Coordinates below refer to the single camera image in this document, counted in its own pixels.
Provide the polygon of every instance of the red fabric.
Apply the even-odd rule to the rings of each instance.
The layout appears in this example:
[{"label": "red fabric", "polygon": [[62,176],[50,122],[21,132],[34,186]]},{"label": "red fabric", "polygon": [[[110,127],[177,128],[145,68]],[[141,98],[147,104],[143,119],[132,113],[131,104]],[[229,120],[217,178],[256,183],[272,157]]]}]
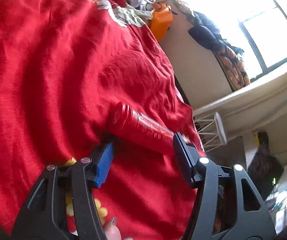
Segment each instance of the red fabric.
[{"label": "red fabric", "polygon": [[[0,0],[0,224],[8,233],[45,165],[89,155],[119,101],[202,152],[192,109],[177,98],[148,27],[121,27],[95,1]],[[126,141],[94,194],[105,220],[118,217],[122,236],[135,240],[178,239],[194,201],[174,156]]]}]

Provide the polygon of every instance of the metal screw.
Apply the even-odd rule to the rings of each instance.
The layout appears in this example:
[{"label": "metal screw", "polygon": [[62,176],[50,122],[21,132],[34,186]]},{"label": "metal screw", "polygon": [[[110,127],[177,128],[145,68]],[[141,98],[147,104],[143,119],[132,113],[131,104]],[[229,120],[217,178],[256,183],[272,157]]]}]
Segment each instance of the metal screw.
[{"label": "metal screw", "polygon": [[236,171],[242,171],[243,170],[243,167],[240,164],[235,164],[234,168]]},{"label": "metal screw", "polygon": [[207,164],[209,162],[209,159],[206,157],[201,157],[201,158],[199,158],[199,161],[203,164]]},{"label": "metal screw", "polygon": [[54,164],[50,164],[47,166],[48,171],[53,171],[56,166]]},{"label": "metal screw", "polygon": [[90,158],[88,158],[88,157],[83,157],[83,158],[81,159],[81,162],[82,162],[83,164],[89,163],[89,162],[90,162]]}]

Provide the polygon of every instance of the blue gripper pad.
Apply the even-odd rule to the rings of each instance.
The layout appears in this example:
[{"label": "blue gripper pad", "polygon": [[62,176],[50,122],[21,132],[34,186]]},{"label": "blue gripper pad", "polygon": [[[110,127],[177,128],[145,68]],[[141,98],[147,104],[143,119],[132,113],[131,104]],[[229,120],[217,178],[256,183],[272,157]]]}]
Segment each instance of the blue gripper pad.
[{"label": "blue gripper pad", "polygon": [[106,181],[112,160],[114,157],[114,140],[106,145],[103,149],[102,155],[97,162],[97,173],[94,180],[96,188],[99,188],[101,184]]}]

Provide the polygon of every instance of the fingernail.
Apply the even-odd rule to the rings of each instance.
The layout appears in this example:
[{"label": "fingernail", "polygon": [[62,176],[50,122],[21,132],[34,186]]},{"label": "fingernail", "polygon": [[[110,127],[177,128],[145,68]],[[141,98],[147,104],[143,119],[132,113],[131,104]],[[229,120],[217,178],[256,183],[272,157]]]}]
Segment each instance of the fingernail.
[{"label": "fingernail", "polygon": [[107,223],[107,225],[106,225],[106,227],[105,227],[105,230],[107,230],[111,225],[116,226],[116,225],[117,225],[117,222],[118,222],[117,218],[116,218],[116,217],[113,217],[113,218]]}]

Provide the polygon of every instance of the window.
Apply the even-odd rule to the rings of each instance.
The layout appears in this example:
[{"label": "window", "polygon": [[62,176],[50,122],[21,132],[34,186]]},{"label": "window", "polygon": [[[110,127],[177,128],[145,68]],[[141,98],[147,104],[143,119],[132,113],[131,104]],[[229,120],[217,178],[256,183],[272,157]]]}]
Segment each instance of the window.
[{"label": "window", "polygon": [[221,36],[242,48],[252,81],[287,62],[287,0],[185,0],[218,25]]}]

